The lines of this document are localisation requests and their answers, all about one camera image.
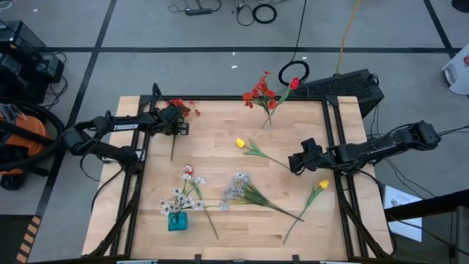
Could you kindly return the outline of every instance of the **white paper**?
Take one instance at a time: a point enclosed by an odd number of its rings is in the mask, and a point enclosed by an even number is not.
[[[418,201],[421,201],[421,198],[415,197],[412,194],[407,194],[390,186],[385,187],[385,197],[383,202],[385,209]],[[422,227],[422,218],[408,219],[403,222]],[[391,228],[392,233],[414,241],[422,242],[422,230],[419,228],[411,227],[398,221],[389,222],[389,227]]]

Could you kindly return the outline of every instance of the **black box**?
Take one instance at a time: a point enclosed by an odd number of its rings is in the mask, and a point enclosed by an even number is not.
[[[375,74],[368,69],[341,74],[317,81],[301,84],[295,91],[297,96],[356,96],[360,106],[361,117],[364,118],[383,98]]]

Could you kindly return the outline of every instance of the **gray floor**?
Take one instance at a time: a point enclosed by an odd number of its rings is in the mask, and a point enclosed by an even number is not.
[[[300,23],[301,0],[276,6],[277,20],[269,25],[242,27],[236,23],[235,3],[221,0],[220,11],[199,17],[170,13],[179,0],[117,0],[103,47],[293,47]],[[188,0],[191,6],[195,1]],[[247,0],[255,6],[254,0]],[[457,12],[450,0],[431,0],[440,22],[455,48],[469,42],[469,14]],[[50,47],[94,47],[110,0],[22,0],[0,12],[3,20],[23,20]],[[203,5],[216,7],[214,0]],[[310,0],[300,46],[339,47],[353,9],[352,0]],[[264,11],[259,16],[268,17]],[[250,18],[242,14],[240,19]],[[347,47],[444,48],[423,0],[363,0],[353,22]],[[69,89],[53,108],[67,122],[91,53],[67,53],[64,75]],[[84,96],[78,121],[115,111],[119,96],[149,94],[157,82],[165,95],[241,95],[252,88],[262,70],[276,76],[292,53],[100,53]],[[309,80],[335,72],[337,53],[305,53]],[[446,54],[345,54],[341,72],[368,68],[380,77],[385,100],[380,104],[380,131],[406,122],[426,120],[438,131],[468,124],[469,99],[447,89],[440,69]],[[300,68],[285,76],[300,75]],[[272,77],[271,87],[282,86]],[[365,120],[367,131],[372,115]],[[430,152],[408,152],[391,160],[410,179],[436,195],[469,187],[469,141],[466,134],[443,138]],[[99,177],[96,159],[85,161],[89,174]],[[411,192],[386,163],[376,167],[378,179]],[[19,191],[0,189],[0,214],[33,214],[45,178],[31,176]],[[82,175],[78,158],[67,155],[60,169],[30,261],[79,257],[88,227],[90,203],[97,185]],[[426,198],[424,191],[418,190]],[[424,227],[450,240],[450,215],[424,219]],[[398,239],[398,256],[432,263],[449,263],[448,249],[424,235],[423,243]]]

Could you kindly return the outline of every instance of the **green leaf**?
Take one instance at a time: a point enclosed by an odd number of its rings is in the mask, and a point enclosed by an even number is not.
[[[306,208],[308,208],[309,205],[311,205],[311,203],[314,201],[314,198],[316,198],[316,196],[320,194],[322,190],[323,188],[318,188],[314,193],[311,193],[308,199],[308,203],[306,204]]]
[[[277,105],[281,105],[288,97],[288,95],[290,94],[290,86],[288,86],[287,90],[285,90],[284,94],[281,95],[280,99],[278,100],[277,102]]]
[[[256,150],[257,152],[262,153],[262,151],[259,150],[259,148],[256,146],[256,144],[251,139],[249,139],[249,143],[251,143],[251,146],[252,146],[252,148],[254,148],[254,150]]]
[[[256,150],[249,150],[248,152],[244,152],[244,155],[256,155],[259,157],[265,157],[264,153],[259,153]]]

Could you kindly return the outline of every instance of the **yellow cable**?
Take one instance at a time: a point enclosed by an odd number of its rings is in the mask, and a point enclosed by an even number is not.
[[[355,3],[355,7],[353,7],[353,12],[352,12],[352,15],[350,16],[350,20],[349,20],[349,23],[347,25],[347,29],[345,29],[345,34],[344,36],[342,37],[342,45],[340,47],[340,55],[339,55],[339,61],[337,62],[337,68],[336,68],[336,75],[337,77],[339,77],[339,67],[340,67],[340,62],[342,60],[342,54],[344,53],[344,45],[345,45],[345,39],[347,38],[347,34],[349,32],[349,29],[350,29],[350,25],[352,25],[352,21],[353,21],[353,18],[355,18],[355,14],[358,10],[358,7],[360,6],[360,3],[361,3],[361,0],[357,0],[356,3]]]

